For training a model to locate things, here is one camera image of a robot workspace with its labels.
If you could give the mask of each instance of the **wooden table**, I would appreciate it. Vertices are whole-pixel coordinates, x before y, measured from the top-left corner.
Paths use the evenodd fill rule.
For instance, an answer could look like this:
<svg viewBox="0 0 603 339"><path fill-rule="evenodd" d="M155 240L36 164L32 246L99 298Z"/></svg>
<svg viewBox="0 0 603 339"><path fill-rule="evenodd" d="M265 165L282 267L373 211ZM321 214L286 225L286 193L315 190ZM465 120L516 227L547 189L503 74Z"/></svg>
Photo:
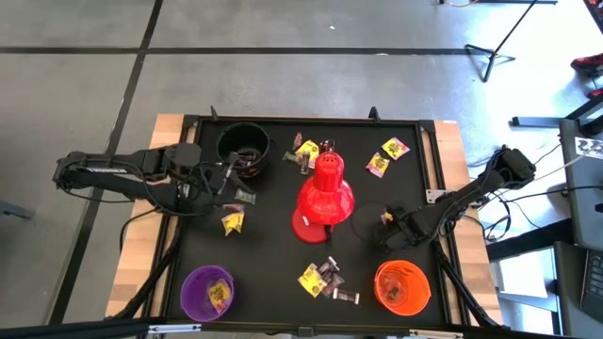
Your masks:
<svg viewBox="0 0 603 339"><path fill-rule="evenodd" d="M158 115L150 148L177 143L180 139L183 119L184 115L182 114ZM446 189L458 189L469 182L459 126L455 121L436 121L435 130ZM192 142L194 133L194 128L191 128L188 132L187 142ZM432 147L427 133L423 135L423 142L431 187L436 187L435 170L431 157ZM152 209L152 206L148 202L136 201L132 210L132 216L150 209ZM468 213L472 217L477 217L474 211ZM161 215L152 213L146 217L137 219L128 226L123 243L122 256L118 263L113 288L108 305L106 306L107 316L119 312L147 279L154 258L160 222ZM166 248L171 242L175 222L176 218L171 218ZM497 323L502 324L502 315L498 306L497 293L490 275L488 255L483 242L480 225L462 218L457 223L454 233L464 282L481 307ZM151 315L159 315L159 306L163 298L165 286L165 275L164 273L161 280L157 283ZM461 317L456 293L448 278L447 290L452 320L455 324L460 324Z"/></svg>

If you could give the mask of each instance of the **purple bowl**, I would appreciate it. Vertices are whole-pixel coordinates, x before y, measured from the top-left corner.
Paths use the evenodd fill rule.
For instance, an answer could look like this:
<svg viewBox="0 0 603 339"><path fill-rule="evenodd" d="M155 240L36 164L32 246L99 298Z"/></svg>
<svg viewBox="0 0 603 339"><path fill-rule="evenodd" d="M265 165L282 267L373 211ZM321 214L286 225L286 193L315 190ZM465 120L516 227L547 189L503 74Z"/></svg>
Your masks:
<svg viewBox="0 0 603 339"><path fill-rule="evenodd" d="M207 289L218 280L224 279L230 288L230 298L224 302L224 310L216 311L211 304ZM235 297L235 280L223 267L201 266L192 271L182 284L180 307L193 320L207 322L226 313Z"/></svg>

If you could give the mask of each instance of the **metal stand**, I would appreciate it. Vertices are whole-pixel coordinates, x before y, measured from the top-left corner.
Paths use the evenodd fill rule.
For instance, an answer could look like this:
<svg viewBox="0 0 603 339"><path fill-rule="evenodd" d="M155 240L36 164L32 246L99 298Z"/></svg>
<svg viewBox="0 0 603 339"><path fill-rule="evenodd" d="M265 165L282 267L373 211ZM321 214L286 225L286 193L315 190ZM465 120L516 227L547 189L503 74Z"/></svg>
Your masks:
<svg viewBox="0 0 603 339"><path fill-rule="evenodd" d="M528 9L526 9L526 11L524 12L524 14L521 16L521 18L519 18L519 20L517 21L517 23L515 23L515 25L513 26L513 28L511 28L511 31L509 31L509 33L507 34L507 36L505 37L505 39L502 40L502 42L500 43L500 45L497 47L497 49L495 50L491 50L491 49L487 49L487 48L481 48L472 44L466 44L464 46L465 50L467 50L467 52L469 52L469 49L474 49L474 50L478 50L481 52L484 52L486 55L488 55L488 68L486 69L486 74L483 76L483 78L481 79L481 81L488 82L488 79L490 78L490 72L492 71L492 68L494 67L494 61L497 57L506 57L507 59L509 59L509 61L513 61L515 60L515 58L513 56L501 56L498 54L498 51L500 51L500 48L502 48L502 46L505 44L505 42L507 42L507 39L512 35L512 33L515 31L515 29L519 26L519 23L521 23L522 20L524 20L524 18L526 17L526 14L528 14L528 12L530 11L530 9L536 4L536 2L538 2L538 0L532 0L530 5L528 6Z"/></svg>
<svg viewBox="0 0 603 339"><path fill-rule="evenodd" d="M486 246L490 262L553 246L556 241L574 244L572 219L566 218L520 236L498 241Z"/></svg>
<svg viewBox="0 0 603 339"><path fill-rule="evenodd" d="M565 118L512 117L511 126L559 128L559 122L563 119L578 120L582 118L588 118L591 114L595 113L601 108L603 108L603 95L599 95L587 101L584 105L578 107L572 113L568 114Z"/></svg>

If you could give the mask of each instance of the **black tray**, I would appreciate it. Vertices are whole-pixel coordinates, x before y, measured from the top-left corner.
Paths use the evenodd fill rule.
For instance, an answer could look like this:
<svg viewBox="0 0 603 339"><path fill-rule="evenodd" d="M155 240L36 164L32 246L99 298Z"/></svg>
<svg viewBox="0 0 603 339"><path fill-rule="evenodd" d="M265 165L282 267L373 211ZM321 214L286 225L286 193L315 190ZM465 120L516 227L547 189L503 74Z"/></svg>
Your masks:
<svg viewBox="0 0 603 339"><path fill-rule="evenodd" d="M307 177L300 175L294 164L283 162L281 157L285 151L290 151L297 132L302 132L304 139L311 138L315 142L335 139L335 149L346 162L344 176L356 198L357 212L352 215L356 228L362 229L369 217L376 218L385 203L402 202L408 208L423 205L428 185L419 121L377 123L231 117L212 121L194 118L198 122L197 136L200 137L197 142L203 149L203 160L217 158L215 142L218 134L238 121L258 123L274 143L265 175L248 182L258 195L256 204L247 206L242 234L224 237L220 223L224 216L222 211L205 218L181 220L185 228L177 263L172 265L169 274L163 315L174 320L187 320L180 308L180 286L184 279L198 266L220 265L235 277L236 297L227 314L211 324L213 329L274 331L303 325L354 326L360 331L371 327L449 323L446 288L429 247L384 257L354 234L350 218L335 227L330 245L308 245L296 238L290 224L298 191ZM392 161L380 179L369 173L365 166L390 137L397 137L411 151L398 161ZM225 196L234 196L234 190L226 191ZM359 306L323 296L313 299L297 282L310 263L319 265L329 255L342 269L341 275L346 282L341 288L360 293ZM432 297L418 315L394 315L374 297L375 271L382 262L393 259L413 262L428 277Z"/></svg>

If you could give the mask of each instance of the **yellow candy packet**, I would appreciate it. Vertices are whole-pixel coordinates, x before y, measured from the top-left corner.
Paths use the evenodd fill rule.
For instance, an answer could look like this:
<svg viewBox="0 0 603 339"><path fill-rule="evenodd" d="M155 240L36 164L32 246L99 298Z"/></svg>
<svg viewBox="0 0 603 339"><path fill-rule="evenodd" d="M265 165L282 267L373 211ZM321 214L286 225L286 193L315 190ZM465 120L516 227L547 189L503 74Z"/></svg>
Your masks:
<svg viewBox="0 0 603 339"><path fill-rule="evenodd" d="M322 289L327 285L325 281L320 278L320 274L317 271L317 266L310 264L308 268L303 272L303 275L298 278L301 286L316 298Z"/></svg>
<svg viewBox="0 0 603 339"><path fill-rule="evenodd" d="M318 156L320 155L320 149L318 148L318 145L315 144L312 140L306 140L295 152L295 155L298 157L298 159L301 159L302 154L304 152L310 153L310 169L313 169L314 160L316 160L316 158L318 158Z"/></svg>
<svg viewBox="0 0 603 339"><path fill-rule="evenodd" d="M222 225L224 226L224 231L226 235L228 235L233 230L241 233L241 229L243 228L243 218L245 217L245 213L237 212L233 214L229 214L228 216L222 218Z"/></svg>
<svg viewBox="0 0 603 339"><path fill-rule="evenodd" d="M382 157L379 153L375 153L367 165L367 170L376 176L383 178L387 166L389 166L389 160Z"/></svg>
<svg viewBox="0 0 603 339"><path fill-rule="evenodd" d="M388 212L383 212L383 214L381 215L381 223L383 225L387 225L387 223L390 221L394 221L394 216L392 216Z"/></svg>
<svg viewBox="0 0 603 339"><path fill-rule="evenodd" d="M381 148L383 148L383 150L394 160L398 160L398 158L411 151L411 149L398 140L397 137L392 137L387 140Z"/></svg>
<svg viewBox="0 0 603 339"><path fill-rule="evenodd" d="M207 289L209 301L214 306L216 311L222 312L226 308L225 302L230 298L231 291L228 283L224 279L220 279L213 286Z"/></svg>

